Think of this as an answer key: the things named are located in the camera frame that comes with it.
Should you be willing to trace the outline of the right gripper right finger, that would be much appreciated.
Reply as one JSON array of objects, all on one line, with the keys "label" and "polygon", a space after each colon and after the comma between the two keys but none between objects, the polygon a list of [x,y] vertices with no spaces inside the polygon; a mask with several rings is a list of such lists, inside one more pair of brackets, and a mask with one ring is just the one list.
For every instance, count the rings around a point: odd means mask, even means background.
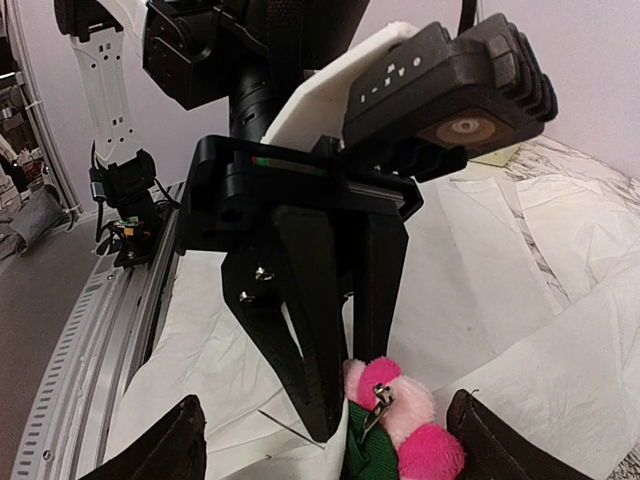
[{"label": "right gripper right finger", "polygon": [[466,390],[454,394],[446,426],[466,454],[460,479],[590,479],[527,441]]}]

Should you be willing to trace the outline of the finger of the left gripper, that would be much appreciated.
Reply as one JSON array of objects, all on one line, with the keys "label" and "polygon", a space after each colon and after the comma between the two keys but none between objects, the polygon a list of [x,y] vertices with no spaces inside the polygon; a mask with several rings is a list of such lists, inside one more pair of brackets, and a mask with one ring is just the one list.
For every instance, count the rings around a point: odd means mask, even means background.
[{"label": "finger of the left gripper", "polygon": [[353,353],[365,362],[387,354],[409,236],[397,214],[368,214],[356,236]]},{"label": "finger of the left gripper", "polygon": [[325,213],[279,206],[223,261],[224,299],[311,438],[341,421],[344,329],[334,235]]}]

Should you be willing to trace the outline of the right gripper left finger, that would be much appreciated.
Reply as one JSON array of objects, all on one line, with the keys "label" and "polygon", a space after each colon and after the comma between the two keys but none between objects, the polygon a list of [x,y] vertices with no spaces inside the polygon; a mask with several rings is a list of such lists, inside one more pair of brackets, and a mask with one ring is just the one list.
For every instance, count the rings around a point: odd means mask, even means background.
[{"label": "right gripper left finger", "polygon": [[203,480],[205,425],[198,397],[188,395],[128,448],[82,480]]}]

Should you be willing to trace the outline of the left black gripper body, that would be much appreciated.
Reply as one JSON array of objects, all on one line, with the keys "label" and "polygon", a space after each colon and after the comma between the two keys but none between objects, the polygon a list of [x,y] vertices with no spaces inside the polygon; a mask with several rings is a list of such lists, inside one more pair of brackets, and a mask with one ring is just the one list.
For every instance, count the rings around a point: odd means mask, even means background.
[{"label": "left black gripper body", "polygon": [[177,223],[177,252],[231,252],[269,211],[397,214],[424,204],[415,181],[367,166],[364,148],[320,156],[209,135],[196,146]]}]

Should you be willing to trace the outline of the pink flower brooch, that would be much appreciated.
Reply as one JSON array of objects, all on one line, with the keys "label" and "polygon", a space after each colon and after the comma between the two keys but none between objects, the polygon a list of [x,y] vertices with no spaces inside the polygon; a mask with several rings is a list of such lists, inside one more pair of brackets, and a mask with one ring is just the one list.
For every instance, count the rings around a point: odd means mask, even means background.
[{"label": "pink flower brooch", "polygon": [[419,381],[387,357],[344,365],[349,423],[344,479],[455,479],[466,454],[435,423],[436,406]]}]

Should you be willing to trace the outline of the white button shirt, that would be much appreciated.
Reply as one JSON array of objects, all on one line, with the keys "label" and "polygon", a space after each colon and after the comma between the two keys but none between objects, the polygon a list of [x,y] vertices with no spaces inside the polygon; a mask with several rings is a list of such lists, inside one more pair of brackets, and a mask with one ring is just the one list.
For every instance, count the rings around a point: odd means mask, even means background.
[{"label": "white button shirt", "polygon": [[[639,439],[639,209],[595,181],[545,175],[426,185],[410,219],[388,353],[445,410],[460,389],[595,478]],[[223,257],[179,262],[166,324],[108,437],[114,457],[179,400],[206,418],[210,479],[334,479],[275,373],[227,308]]]}]

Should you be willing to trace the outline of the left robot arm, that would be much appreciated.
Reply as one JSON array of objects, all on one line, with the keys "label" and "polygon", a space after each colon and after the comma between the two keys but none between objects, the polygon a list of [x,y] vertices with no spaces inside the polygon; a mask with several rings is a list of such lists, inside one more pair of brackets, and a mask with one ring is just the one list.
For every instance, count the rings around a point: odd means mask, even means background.
[{"label": "left robot arm", "polygon": [[344,399],[342,308],[358,306],[359,353],[387,350],[406,221],[423,204],[382,162],[406,141],[309,150],[263,139],[295,89],[347,52],[363,1],[144,1],[142,24],[104,1],[58,1],[59,30],[81,46],[139,35],[142,65],[191,110],[229,102],[229,134],[196,146],[176,249],[220,252],[223,298],[274,370],[311,438],[337,431]]}]

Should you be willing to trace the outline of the grey cloth pile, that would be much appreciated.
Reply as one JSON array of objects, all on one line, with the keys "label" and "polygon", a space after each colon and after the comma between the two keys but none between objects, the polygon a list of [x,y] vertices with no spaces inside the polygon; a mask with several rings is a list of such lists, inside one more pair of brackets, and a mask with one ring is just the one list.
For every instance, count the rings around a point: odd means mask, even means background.
[{"label": "grey cloth pile", "polygon": [[26,252],[63,217],[53,187],[46,185],[34,191],[18,211],[1,219],[1,260]]}]

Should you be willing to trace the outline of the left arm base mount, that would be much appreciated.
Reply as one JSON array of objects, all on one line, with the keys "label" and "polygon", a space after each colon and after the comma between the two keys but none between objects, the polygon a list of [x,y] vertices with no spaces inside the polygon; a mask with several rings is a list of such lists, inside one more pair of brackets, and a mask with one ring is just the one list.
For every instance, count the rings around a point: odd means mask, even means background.
[{"label": "left arm base mount", "polygon": [[116,267],[151,262],[171,213],[180,208],[159,183],[151,155],[141,149],[121,165],[103,167],[92,153],[89,176],[98,206],[97,252],[116,253]]}]

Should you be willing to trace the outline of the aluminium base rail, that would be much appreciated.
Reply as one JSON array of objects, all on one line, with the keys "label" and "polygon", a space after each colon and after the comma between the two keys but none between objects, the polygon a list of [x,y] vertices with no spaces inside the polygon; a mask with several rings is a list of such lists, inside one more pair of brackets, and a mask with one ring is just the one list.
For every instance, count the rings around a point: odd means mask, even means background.
[{"label": "aluminium base rail", "polygon": [[176,220],[174,210],[151,262],[117,268],[109,255],[94,266],[86,284],[105,280],[106,289],[64,377],[46,442],[53,457],[40,463],[35,479],[78,479],[103,463],[124,393],[164,326]]}]

